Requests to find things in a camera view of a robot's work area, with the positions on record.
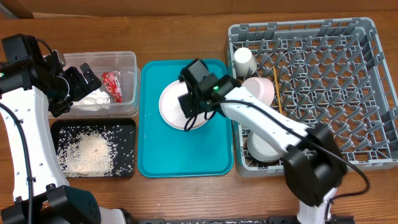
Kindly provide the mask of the grey bowl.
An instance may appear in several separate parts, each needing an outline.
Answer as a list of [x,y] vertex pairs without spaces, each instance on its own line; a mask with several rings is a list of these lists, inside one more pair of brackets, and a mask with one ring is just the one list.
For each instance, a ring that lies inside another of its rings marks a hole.
[[246,144],[252,157],[260,162],[274,162],[280,159],[277,151],[252,131],[248,135]]

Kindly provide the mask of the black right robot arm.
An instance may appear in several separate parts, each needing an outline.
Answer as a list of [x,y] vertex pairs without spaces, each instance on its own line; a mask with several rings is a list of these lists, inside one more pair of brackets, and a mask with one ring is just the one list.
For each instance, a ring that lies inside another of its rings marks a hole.
[[331,203],[348,168],[325,125],[310,128],[278,113],[235,78],[218,78],[198,58],[178,79],[188,90],[178,99],[186,118],[214,111],[249,128],[277,152],[285,181],[300,201],[297,223],[331,223]]

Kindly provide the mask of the red snack wrapper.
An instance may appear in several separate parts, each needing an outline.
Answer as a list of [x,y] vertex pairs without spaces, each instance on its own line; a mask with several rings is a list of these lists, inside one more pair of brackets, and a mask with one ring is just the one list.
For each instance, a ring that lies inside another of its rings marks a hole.
[[123,102],[123,93],[121,88],[121,75],[119,71],[104,72],[101,76],[102,82],[108,92],[113,96],[115,102]]

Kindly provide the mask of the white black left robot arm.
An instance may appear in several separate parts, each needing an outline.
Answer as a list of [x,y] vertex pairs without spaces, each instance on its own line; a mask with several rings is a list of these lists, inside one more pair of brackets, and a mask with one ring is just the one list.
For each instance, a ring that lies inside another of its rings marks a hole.
[[62,54],[41,53],[44,41],[16,34],[2,40],[1,116],[14,169],[14,204],[4,223],[134,223],[125,209],[100,207],[93,194],[71,187],[57,160],[49,117],[97,90],[87,64],[66,67]]

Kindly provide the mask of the small pink saucer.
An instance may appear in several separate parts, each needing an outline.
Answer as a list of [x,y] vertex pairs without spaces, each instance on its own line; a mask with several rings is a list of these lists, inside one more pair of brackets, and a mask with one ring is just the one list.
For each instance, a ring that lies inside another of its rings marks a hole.
[[275,97],[275,88],[268,78],[251,77],[242,86],[265,105],[270,106]]

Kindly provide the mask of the white napkin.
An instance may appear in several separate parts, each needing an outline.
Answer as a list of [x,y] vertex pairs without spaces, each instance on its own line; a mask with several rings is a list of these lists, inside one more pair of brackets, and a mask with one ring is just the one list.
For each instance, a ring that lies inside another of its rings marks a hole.
[[110,96],[105,92],[97,89],[80,101],[74,101],[72,108],[87,111],[98,111],[101,109],[109,109]]

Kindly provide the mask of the wooden chopstick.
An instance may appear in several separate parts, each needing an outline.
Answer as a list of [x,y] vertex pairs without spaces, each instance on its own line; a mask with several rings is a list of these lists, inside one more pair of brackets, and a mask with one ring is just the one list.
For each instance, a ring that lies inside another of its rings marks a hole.
[[273,75],[274,75],[275,92],[276,92],[276,96],[277,96],[277,104],[278,104],[278,108],[279,108],[279,113],[283,115],[282,104],[281,104],[281,100],[280,100],[279,83],[278,83],[278,79],[277,79],[275,66],[272,67],[272,71],[273,71]]

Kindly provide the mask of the pink round plate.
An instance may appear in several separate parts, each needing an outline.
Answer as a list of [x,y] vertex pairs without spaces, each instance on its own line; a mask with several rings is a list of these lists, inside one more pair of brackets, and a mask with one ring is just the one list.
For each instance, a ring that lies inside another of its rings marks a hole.
[[161,93],[159,98],[159,112],[162,119],[171,127],[184,130],[188,118],[185,117],[178,97],[188,93],[185,82],[174,81]]

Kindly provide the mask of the pale green cup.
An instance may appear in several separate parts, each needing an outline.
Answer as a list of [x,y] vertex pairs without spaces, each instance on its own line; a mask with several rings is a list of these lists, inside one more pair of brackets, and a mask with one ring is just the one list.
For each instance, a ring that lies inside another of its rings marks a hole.
[[257,63],[249,48],[241,47],[235,51],[234,67],[236,74],[240,77],[247,77],[254,74],[257,69]]

